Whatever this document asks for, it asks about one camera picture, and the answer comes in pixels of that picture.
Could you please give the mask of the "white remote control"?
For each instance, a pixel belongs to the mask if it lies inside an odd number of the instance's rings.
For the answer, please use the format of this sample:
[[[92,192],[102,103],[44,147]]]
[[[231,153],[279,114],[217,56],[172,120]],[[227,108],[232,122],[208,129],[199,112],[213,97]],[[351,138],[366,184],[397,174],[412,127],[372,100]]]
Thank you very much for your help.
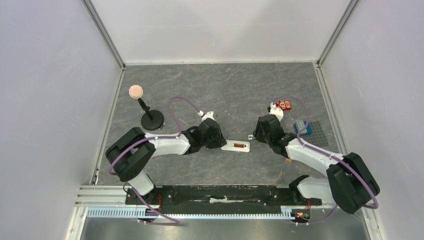
[[[251,145],[248,141],[226,140],[226,144],[220,149],[230,152],[249,153]]]

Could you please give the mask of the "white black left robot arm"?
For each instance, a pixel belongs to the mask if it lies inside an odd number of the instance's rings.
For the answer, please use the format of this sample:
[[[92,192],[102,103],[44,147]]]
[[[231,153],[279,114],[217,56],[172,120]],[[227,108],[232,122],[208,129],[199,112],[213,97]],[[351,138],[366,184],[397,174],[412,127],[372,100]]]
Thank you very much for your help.
[[[144,172],[151,158],[190,155],[203,147],[218,149],[226,144],[219,124],[212,118],[206,118],[198,126],[175,134],[151,134],[140,127],[133,127],[106,150],[105,157],[110,163],[109,173],[135,189],[144,204],[152,204],[157,198],[157,191]]]

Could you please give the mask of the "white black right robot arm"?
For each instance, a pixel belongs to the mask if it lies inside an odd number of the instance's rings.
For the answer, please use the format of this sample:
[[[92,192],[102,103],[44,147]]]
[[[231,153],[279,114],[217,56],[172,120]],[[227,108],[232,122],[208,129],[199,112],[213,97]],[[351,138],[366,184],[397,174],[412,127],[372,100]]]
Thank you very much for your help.
[[[348,214],[361,208],[378,208],[376,200],[380,186],[360,155],[354,152],[343,155],[312,145],[296,134],[284,132],[273,114],[258,119],[249,139],[267,144],[274,153],[299,161],[323,174],[323,179],[311,176],[293,181],[289,199],[302,204],[307,199],[320,199],[335,203]]]

